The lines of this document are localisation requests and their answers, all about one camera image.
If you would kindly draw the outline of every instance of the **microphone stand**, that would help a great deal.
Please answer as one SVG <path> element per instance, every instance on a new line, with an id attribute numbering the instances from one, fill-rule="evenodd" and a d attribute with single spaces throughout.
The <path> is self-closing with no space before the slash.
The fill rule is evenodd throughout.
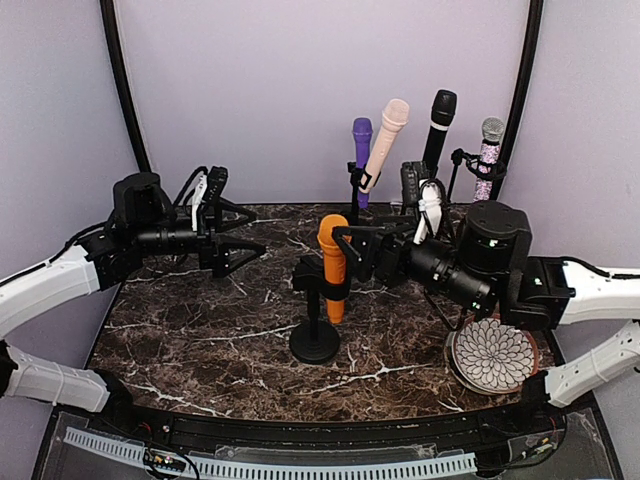
<path id="1" fill-rule="evenodd" d="M 327 363 L 340 350 L 340 335 L 329 322 L 320 321 L 320 295 L 329 300 L 344 300 L 349 295 L 351 277 L 340 285 L 326 281 L 324 268 L 311 255 L 300 258 L 293 271 L 293 290 L 307 292 L 308 321 L 303 321 L 291 332 L 289 349 L 300 362 L 309 365 Z"/>
<path id="2" fill-rule="evenodd" d="M 344 212 L 343 216 L 349 222 L 349 225 L 358 225 L 360 222 L 360 205 L 358 204 L 358 189 L 362 171 L 364 169 L 356 167 L 356 162 L 347 162 L 347 171 L 351 174 L 349 183 L 351 184 L 351 209 Z"/>

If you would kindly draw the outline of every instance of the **round stand base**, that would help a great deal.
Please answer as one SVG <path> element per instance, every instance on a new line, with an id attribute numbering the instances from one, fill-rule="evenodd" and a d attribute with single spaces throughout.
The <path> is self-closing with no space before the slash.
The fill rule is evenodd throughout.
<path id="1" fill-rule="evenodd" d="M 302 322 L 291 332 L 289 348 L 302 363 L 320 365 L 336 356 L 340 350 L 340 335 L 333 325 L 318 322 L 318 340 L 312 341 L 309 322 Z"/>

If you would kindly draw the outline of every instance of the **black frame pole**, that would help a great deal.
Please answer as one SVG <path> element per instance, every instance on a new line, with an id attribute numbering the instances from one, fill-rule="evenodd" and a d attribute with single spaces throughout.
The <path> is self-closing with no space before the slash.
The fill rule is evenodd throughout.
<path id="1" fill-rule="evenodd" d="M 527 91 L 529 90 L 529 82 L 531 80 L 531 72 L 533 71 L 533 60 L 536 56 L 536 47 L 538 45 L 538 35 L 540 34 L 540 24 L 542 22 L 542 7 L 544 0 L 531 0 L 529 3 L 529 18 L 527 19 L 527 30 L 524 36 L 524 45 L 522 47 L 522 57 L 520 59 L 520 68 L 518 70 L 518 79 L 516 80 L 516 88 L 513 92 L 513 100 L 511 102 L 511 110 L 509 111 L 509 119 L 504 132 L 498 162 L 502 162 L 505 166 L 509 165 L 513 147 L 516 143 L 524 104 L 527 99 Z M 500 189 L 504 178 L 493 182 L 491 187 L 491 200 L 497 200 L 500 195 Z"/>
<path id="2" fill-rule="evenodd" d="M 120 107 L 122 108 L 124 122 L 127 125 L 127 132 L 129 132 L 129 140 L 136 157 L 136 163 L 141 172 L 151 172 L 151 164 L 144 148 L 142 132 L 140 131 L 140 124 L 138 123 L 136 109 L 131 97 L 131 89 L 129 88 L 129 80 L 127 79 L 127 71 L 124 66 L 113 0 L 100 0 L 100 10 L 102 11 L 102 23 L 104 25 L 105 38 L 107 39 L 107 48 L 109 49 L 113 79 L 118 90 Z"/>

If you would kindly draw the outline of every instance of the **microphone clip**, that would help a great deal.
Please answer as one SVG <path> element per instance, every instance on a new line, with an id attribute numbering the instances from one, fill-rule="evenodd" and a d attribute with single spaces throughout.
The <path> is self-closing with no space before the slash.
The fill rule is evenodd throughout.
<path id="1" fill-rule="evenodd" d="M 356 162 L 347 162 L 347 171 L 351 174 L 351 177 L 349 178 L 349 183 L 351 184 L 351 186 L 356 189 L 359 188 L 361 186 L 360 180 L 362 179 L 362 173 L 364 172 L 364 168 L 356 167 Z"/>
<path id="2" fill-rule="evenodd" d="M 505 163 L 501 161 L 496 163 L 484 162 L 482 160 L 482 155 L 467 153 L 461 148 L 458 148 L 451 154 L 451 160 L 455 166 L 461 165 L 464 161 L 467 170 L 473 173 L 480 180 L 485 180 L 487 182 L 500 180 L 507 174 L 507 165 Z"/>
<path id="3" fill-rule="evenodd" d="M 371 183 L 371 180 L 373 179 L 373 175 L 371 175 L 369 172 L 367 172 L 364 168 L 362 169 L 362 176 L 360 177 L 360 182 L 358 183 L 358 187 L 365 189 L 369 186 L 369 184 Z M 375 183 L 373 184 L 373 186 L 376 186 L 376 183 L 378 183 L 378 179 L 376 178 Z"/>
<path id="4" fill-rule="evenodd" d="M 387 287 L 406 280 L 403 261 L 410 248 L 414 226 L 335 227 L 332 237 L 347 259 L 347 275 L 360 282 L 372 276 Z"/>

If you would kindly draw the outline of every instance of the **orange microphone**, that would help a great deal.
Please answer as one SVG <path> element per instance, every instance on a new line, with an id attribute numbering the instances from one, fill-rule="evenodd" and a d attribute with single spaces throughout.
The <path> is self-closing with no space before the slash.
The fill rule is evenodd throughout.
<path id="1" fill-rule="evenodd" d="M 318 243 L 324 252 L 324 278 L 334 285 L 344 283 L 347 276 L 347 259 L 338 247 L 331 233 L 334 227 L 348 227 L 349 222 L 342 215 L 327 215 L 320 222 Z M 336 325 L 342 323 L 344 316 L 344 300 L 327 299 L 329 322 Z"/>

